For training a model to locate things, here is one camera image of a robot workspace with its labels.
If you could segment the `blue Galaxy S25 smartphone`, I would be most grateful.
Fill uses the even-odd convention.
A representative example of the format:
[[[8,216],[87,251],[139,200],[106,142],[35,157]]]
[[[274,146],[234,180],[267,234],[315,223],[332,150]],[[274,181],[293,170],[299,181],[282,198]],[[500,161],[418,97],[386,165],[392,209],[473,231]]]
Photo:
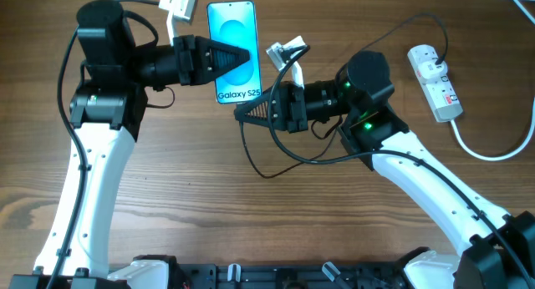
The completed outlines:
[[[209,3],[206,7],[211,67],[219,104],[251,101],[262,93],[255,4],[251,0]]]

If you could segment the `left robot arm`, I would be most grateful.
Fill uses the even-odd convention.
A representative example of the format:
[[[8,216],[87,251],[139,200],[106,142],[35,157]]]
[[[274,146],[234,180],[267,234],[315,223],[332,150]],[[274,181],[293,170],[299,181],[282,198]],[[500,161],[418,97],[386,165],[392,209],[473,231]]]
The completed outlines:
[[[138,45],[123,0],[95,0],[77,13],[73,41],[84,51],[80,82],[59,113],[72,140],[68,172],[51,231],[33,271],[13,288],[186,288],[174,256],[137,256],[111,271],[110,226],[120,179],[149,106],[147,88],[208,84],[246,63],[243,48],[194,35],[175,21],[192,20],[196,0],[160,0],[170,42]]]

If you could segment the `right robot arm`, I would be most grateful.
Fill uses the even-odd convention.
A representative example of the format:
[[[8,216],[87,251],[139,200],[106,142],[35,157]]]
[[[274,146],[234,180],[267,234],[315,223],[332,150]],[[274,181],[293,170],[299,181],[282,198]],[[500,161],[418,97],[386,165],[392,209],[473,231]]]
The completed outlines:
[[[240,104],[241,124],[271,134],[304,131],[308,122],[344,116],[339,134],[346,159],[400,187],[444,232],[454,256],[432,250],[408,256],[400,273],[411,288],[531,288],[534,217],[512,216],[438,161],[389,105],[394,92],[385,56],[356,53],[334,79],[304,86],[277,78],[261,96]]]

